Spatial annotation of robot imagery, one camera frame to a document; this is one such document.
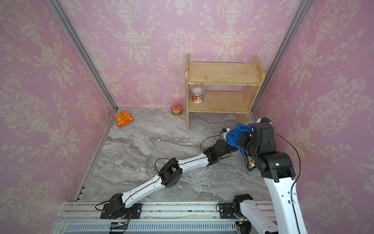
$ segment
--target plastic container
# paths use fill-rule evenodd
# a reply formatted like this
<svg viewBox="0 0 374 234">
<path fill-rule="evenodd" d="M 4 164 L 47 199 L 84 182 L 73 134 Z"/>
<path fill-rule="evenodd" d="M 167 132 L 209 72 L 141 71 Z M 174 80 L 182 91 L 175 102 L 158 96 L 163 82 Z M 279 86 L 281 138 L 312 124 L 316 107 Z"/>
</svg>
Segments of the plastic container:
<svg viewBox="0 0 374 234">
<path fill-rule="evenodd" d="M 204 89 L 201 86 L 192 87 L 192 101 L 194 103 L 201 103 L 204 97 Z"/>
</svg>

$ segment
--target pink wallpaper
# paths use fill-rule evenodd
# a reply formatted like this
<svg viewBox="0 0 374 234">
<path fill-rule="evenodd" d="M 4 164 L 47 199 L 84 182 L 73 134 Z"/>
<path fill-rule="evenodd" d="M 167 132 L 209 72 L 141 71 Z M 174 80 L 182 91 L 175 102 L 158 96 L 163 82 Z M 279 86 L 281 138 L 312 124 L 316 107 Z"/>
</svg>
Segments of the pink wallpaper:
<svg viewBox="0 0 374 234">
<path fill-rule="evenodd" d="M 310 234 L 374 233 L 373 9 L 312 1 L 257 112 L 300 152 Z"/>
<path fill-rule="evenodd" d="M 0 23 L 0 232 L 48 234 L 112 111 L 46 1 L 0 1 Z"/>
<path fill-rule="evenodd" d="M 153 107 L 185 104 L 187 54 L 268 69 L 299 1 L 60 0 L 116 104 Z"/>
</svg>

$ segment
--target gray marble floor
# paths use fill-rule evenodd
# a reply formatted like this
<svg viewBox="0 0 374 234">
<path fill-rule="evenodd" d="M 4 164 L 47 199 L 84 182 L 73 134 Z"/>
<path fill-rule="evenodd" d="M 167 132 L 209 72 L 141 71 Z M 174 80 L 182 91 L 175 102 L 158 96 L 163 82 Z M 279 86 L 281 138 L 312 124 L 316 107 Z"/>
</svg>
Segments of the gray marble floor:
<svg viewBox="0 0 374 234">
<path fill-rule="evenodd" d="M 222 128 L 234 128 L 232 114 L 190 114 L 175 117 L 169 109 L 129 109 L 135 118 L 120 128 L 114 122 L 94 170 L 83 190 L 81 201 L 104 201 L 113 194 L 131 190 L 157 174 L 154 163 L 160 158 L 186 159 L 201 153 L 201 142 L 218 135 Z M 215 143 L 212 137 L 203 143 Z M 167 160 L 161 159 L 161 168 Z M 218 163 L 185 173 L 168 189 L 158 190 L 144 201 L 232 200 L 234 195 L 249 193 L 255 200 L 271 200 L 263 178 L 248 175 L 240 153 Z"/>
</svg>

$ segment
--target blue towel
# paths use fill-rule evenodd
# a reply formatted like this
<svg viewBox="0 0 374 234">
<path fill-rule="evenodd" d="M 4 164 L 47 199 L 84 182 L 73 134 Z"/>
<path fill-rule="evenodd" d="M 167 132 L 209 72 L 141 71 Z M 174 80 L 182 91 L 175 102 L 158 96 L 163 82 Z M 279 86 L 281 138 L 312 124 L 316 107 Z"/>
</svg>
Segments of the blue towel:
<svg viewBox="0 0 374 234">
<path fill-rule="evenodd" d="M 236 144 L 236 141 L 239 138 L 240 134 L 242 134 L 244 131 L 251 132 L 252 124 L 248 124 L 247 126 L 244 126 L 243 124 L 236 124 L 235 129 L 229 131 L 226 134 L 226 142 L 232 147 L 237 147 L 241 152 L 244 152 L 245 149 L 239 147 Z"/>
</svg>

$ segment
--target black cable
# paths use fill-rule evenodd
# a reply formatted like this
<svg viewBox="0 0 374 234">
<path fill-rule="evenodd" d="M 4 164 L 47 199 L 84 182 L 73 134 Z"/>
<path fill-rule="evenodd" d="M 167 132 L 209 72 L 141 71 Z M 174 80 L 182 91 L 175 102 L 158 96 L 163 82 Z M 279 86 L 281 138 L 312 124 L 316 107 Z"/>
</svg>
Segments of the black cable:
<svg viewBox="0 0 374 234">
<path fill-rule="evenodd" d="M 251 167 L 251 168 L 248 168 L 248 171 L 253 171 L 254 169 L 256 169 L 256 165 L 254 165 L 254 166 Z"/>
<path fill-rule="evenodd" d="M 242 223 L 240 225 L 237 225 L 237 226 L 239 227 L 241 234 L 250 234 L 252 230 L 252 224 L 249 221 Z"/>
<path fill-rule="evenodd" d="M 216 210 L 217 212 L 219 212 L 219 211 L 217 210 L 217 207 L 218 207 L 218 205 L 219 205 L 220 203 L 226 203 L 226 204 L 229 204 L 229 203 L 227 203 L 227 202 L 225 202 L 225 201 L 219 201 L 219 202 L 217 203 L 217 205 L 215 206 L 215 210 Z"/>
<path fill-rule="evenodd" d="M 159 172 L 159 170 L 158 170 L 157 167 L 156 167 L 156 163 L 157 163 L 157 161 L 160 160 L 160 159 L 167 159 L 167 160 L 170 160 L 170 158 L 158 158 L 158 159 L 156 160 L 156 162 L 154 163 L 154 167 L 156 168 L 157 174 L 160 173 L 160 172 Z"/>
<path fill-rule="evenodd" d="M 211 137 L 207 137 L 205 140 L 203 140 L 203 142 L 200 144 L 200 150 L 201 151 L 204 151 L 202 148 L 201 148 L 201 145 L 204 143 L 204 141 L 206 141 L 207 139 L 211 138 Z"/>
<path fill-rule="evenodd" d="M 100 202 L 99 204 L 95 205 L 95 209 L 100 210 L 100 211 L 103 211 L 104 209 L 98 209 L 97 206 L 98 206 L 98 205 L 101 205 L 101 204 L 104 204 L 104 203 L 107 203 L 107 202 L 109 202 L 109 200 L 108 200 L 108 201 Z"/>
<path fill-rule="evenodd" d="M 258 156 L 257 156 L 257 151 L 258 151 L 258 147 L 261 145 L 261 143 L 258 143 L 257 145 L 256 145 L 256 148 L 255 148 L 255 157 L 256 158 L 258 158 Z"/>
<path fill-rule="evenodd" d="M 278 133 L 274 133 L 275 135 L 278 135 L 280 136 L 283 140 L 285 140 L 290 146 L 292 146 L 292 148 L 296 151 L 296 154 L 297 154 L 297 157 L 299 158 L 299 175 L 296 177 L 296 180 L 293 182 L 292 186 L 291 186 L 291 203 L 292 203 L 292 207 L 294 209 L 294 215 L 295 215 L 295 219 L 296 219 L 296 225 L 297 225 L 297 230 L 299 231 L 299 234 L 301 234 L 300 232 L 300 228 L 299 228 L 299 222 L 297 221 L 297 215 L 296 215 L 296 211 L 295 211 L 295 206 L 294 206 L 294 200 L 292 198 L 292 190 L 294 188 L 294 185 L 296 184 L 297 180 L 299 179 L 300 175 L 301 175 L 301 159 L 300 159 L 300 155 L 299 155 L 299 152 L 297 152 L 297 149 L 288 141 L 286 140 L 284 137 L 282 137 L 281 135 L 279 135 Z"/>
<path fill-rule="evenodd" d="M 244 156 L 246 157 L 246 160 L 247 160 L 247 170 L 249 170 L 249 157 L 248 157 L 248 154 L 244 154 Z"/>
<path fill-rule="evenodd" d="M 188 162 L 184 162 L 184 163 L 182 163 L 182 164 L 178 163 L 178 165 L 183 165 L 183 164 L 185 164 L 185 163 L 193 162 L 193 161 L 196 161 L 196 160 L 199 160 L 199 159 L 203 159 L 203 158 L 206 158 L 206 157 L 207 157 L 207 156 L 202 157 L 202 158 L 197 158 L 197 159 L 194 159 L 194 160 L 191 160 L 191 161 L 188 161 Z"/>
<path fill-rule="evenodd" d="M 224 157 L 224 158 L 220 158 L 220 159 L 228 158 L 228 157 L 230 157 L 232 154 L 233 154 L 233 153 L 231 152 L 231 154 L 230 154 L 229 156 L 226 156 L 226 157 Z"/>
</svg>

